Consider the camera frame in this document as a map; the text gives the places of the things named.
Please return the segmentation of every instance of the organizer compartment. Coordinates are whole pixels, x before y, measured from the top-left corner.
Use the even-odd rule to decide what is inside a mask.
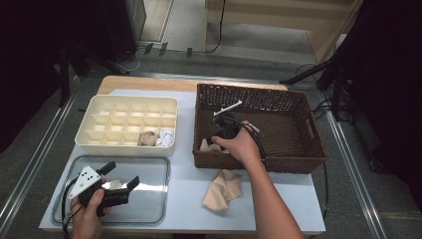
[[[140,146],[139,134],[172,129],[176,137],[177,100],[174,98],[95,96],[75,138],[90,154],[169,156],[169,146]]]

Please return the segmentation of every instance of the white stick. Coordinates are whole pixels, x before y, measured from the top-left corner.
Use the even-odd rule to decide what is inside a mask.
[[[234,107],[237,107],[238,105],[240,105],[242,103],[242,101],[238,101],[237,103],[235,103],[233,106],[230,106],[230,107],[228,107],[228,108],[226,108],[226,109],[221,109],[221,111],[220,112],[218,112],[218,113],[214,113],[214,117],[215,116],[217,116],[217,115],[219,115],[219,114],[221,114],[221,113],[223,113],[223,112],[226,112],[226,111],[229,111],[229,110],[231,110],[232,108],[234,108]]]

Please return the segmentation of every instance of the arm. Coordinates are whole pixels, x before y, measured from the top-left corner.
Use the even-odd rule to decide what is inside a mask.
[[[97,207],[102,203],[105,191],[97,190],[85,208],[79,202],[78,197],[72,199],[71,207],[73,217],[73,237],[74,239],[97,239],[102,236],[102,221],[97,217]],[[109,213],[109,208],[105,208],[105,214]]]
[[[233,139],[212,140],[240,160],[251,180],[258,238],[303,238],[291,211],[268,175],[255,142],[245,129]]]

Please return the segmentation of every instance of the hand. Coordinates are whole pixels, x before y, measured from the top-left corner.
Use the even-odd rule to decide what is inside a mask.
[[[241,161],[245,167],[256,161],[260,162],[261,156],[257,144],[251,138],[249,133],[241,128],[239,133],[233,139],[224,139],[219,136],[211,137],[212,141],[229,150],[233,157]]]
[[[78,197],[72,199],[71,207],[73,217],[73,238],[74,239],[94,239],[100,238],[102,235],[102,221],[97,217],[97,208],[103,201],[105,191],[103,189],[97,190],[85,208],[79,202]],[[109,213],[109,208],[105,208],[105,214]]]

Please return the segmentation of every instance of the gray floor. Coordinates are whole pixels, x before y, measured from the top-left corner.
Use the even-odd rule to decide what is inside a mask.
[[[174,6],[175,9],[181,7],[177,4]],[[181,17],[173,11],[172,17],[175,16]],[[173,39],[183,39],[176,34],[177,32],[174,28],[167,29],[165,39],[169,39],[170,35]],[[186,43],[176,40],[168,42],[169,49],[173,50],[181,50],[187,46],[183,45]],[[148,55],[143,55],[143,52],[140,51],[138,54],[140,66],[130,74],[133,76],[156,73],[222,77],[240,79],[245,82],[276,84],[278,80],[294,76],[296,69],[301,64],[312,63],[307,60],[308,56],[304,58],[282,58],[279,59],[280,61],[273,61],[271,59],[275,55],[266,56],[266,53],[271,51],[260,51],[259,54],[255,54],[259,55],[259,59],[253,59],[251,56],[254,56],[254,54],[249,55],[249,57],[242,56],[240,50],[237,51],[238,55],[234,51],[230,56],[224,56],[222,53],[227,53],[228,47],[223,46],[222,49],[219,49],[221,52],[216,55],[195,54],[191,58],[186,58],[184,50],[183,52],[167,51],[162,57],[158,57],[158,50],[153,50]],[[280,51],[283,52],[282,54],[290,54],[289,49],[292,48]],[[303,48],[293,52],[298,51],[306,52]],[[136,58],[128,59],[121,65],[133,68],[136,66]],[[54,200],[54,198],[51,198],[53,190],[73,149],[74,138],[84,116],[84,113],[80,110],[87,108],[90,98],[96,94],[103,77],[110,74],[107,69],[95,63],[91,63],[91,68],[92,70],[87,78],[78,78],[81,85],[76,91],[75,100],[69,114],[66,116],[48,153],[43,158],[42,167],[34,178],[22,205],[20,207],[18,205],[19,210],[10,224],[10,228],[5,235],[1,234],[4,238],[62,237],[58,233],[43,231],[38,228],[38,225],[48,203]],[[321,94],[316,90],[313,78],[306,79],[290,90],[307,93],[313,107],[321,101]],[[2,163],[0,167],[1,204],[6,202],[30,162],[50,122],[58,111],[59,100],[60,92],[51,96],[21,131],[14,143],[0,153],[0,162]],[[356,193],[353,180],[349,176],[343,152],[334,137],[329,117],[318,119],[317,125],[329,157],[326,164],[329,185],[329,210],[325,220],[326,232],[317,238],[376,238],[371,233],[371,227],[368,226],[365,214],[362,211],[361,201],[358,193]],[[348,122],[342,122],[339,126],[343,130],[354,159],[353,162],[363,179],[368,195],[380,216],[386,236],[389,238],[421,238],[422,216],[409,194],[407,185],[394,175],[373,172],[368,164],[368,155],[354,127]],[[313,172],[313,179],[321,210],[324,210],[325,185],[322,167]]]

